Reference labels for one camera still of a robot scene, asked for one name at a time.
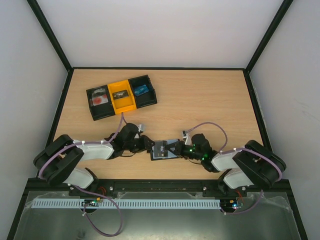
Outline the grey vip card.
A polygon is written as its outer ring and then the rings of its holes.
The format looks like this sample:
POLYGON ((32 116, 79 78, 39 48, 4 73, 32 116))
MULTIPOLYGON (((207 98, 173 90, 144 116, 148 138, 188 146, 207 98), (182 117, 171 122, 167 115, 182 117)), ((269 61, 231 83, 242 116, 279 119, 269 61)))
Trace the grey vip card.
POLYGON ((152 158, 153 159, 164 159, 168 156, 168 151, 165 149, 167 145, 166 140, 159 140, 155 142, 154 147, 152 148, 152 158))

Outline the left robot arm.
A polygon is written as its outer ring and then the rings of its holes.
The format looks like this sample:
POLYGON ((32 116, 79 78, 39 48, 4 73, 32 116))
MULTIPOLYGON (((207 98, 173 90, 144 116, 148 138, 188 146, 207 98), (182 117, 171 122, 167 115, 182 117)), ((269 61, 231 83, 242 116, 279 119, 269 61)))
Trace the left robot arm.
POLYGON ((79 141, 63 134, 34 158, 38 177, 52 187, 69 184, 86 189, 97 177, 88 168, 78 168, 79 162, 112 160, 125 151, 136 154, 152 150, 155 142, 142 134, 141 127, 127 123, 118 132, 100 141, 79 141))

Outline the yellow bin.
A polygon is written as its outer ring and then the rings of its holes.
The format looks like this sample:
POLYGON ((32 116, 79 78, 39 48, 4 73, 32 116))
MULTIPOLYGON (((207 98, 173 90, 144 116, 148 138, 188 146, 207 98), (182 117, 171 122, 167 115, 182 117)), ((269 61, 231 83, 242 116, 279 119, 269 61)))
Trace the yellow bin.
POLYGON ((137 109, 135 97, 128 79, 109 83, 107 87, 116 115, 137 109))

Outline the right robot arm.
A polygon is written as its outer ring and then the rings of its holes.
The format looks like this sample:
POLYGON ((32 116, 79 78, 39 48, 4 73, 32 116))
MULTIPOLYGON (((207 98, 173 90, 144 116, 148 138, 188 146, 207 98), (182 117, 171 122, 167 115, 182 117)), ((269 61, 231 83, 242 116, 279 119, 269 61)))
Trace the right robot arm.
POLYGON ((194 135, 190 143, 177 140, 161 148, 177 157, 198 160, 205 170, 219 173, 217 189, 229 196, 240 187, 256 186, 269 190, 280 181, 287 169, 286 163, 255 140, 229 151, 214 150, 204 134, 194 135))

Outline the black card holder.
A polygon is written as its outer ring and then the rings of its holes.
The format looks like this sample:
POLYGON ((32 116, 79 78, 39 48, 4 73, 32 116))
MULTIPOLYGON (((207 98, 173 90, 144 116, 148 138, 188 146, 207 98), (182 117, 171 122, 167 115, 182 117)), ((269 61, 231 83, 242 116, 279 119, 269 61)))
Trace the black card holder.
POLYGON ((168 145, 178 143, 179 139, 156 140, 151 148, 151 161, 179 159, 178 155, 174 154, 175 148, 168 148, 168 145))

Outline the black bin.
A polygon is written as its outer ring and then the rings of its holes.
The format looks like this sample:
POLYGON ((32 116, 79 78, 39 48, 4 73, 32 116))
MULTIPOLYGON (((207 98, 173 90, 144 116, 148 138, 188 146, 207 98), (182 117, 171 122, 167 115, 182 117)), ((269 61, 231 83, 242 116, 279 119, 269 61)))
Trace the black bin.
POLYGON ((111 95, 107 85, 86 90, 89 111, 94 121, 115 115, 111 95))
POLYGON ((158 103, 156 91, 153 88, 148 75, 130 78, 128 82, 131 87, 137 109, 158 103))

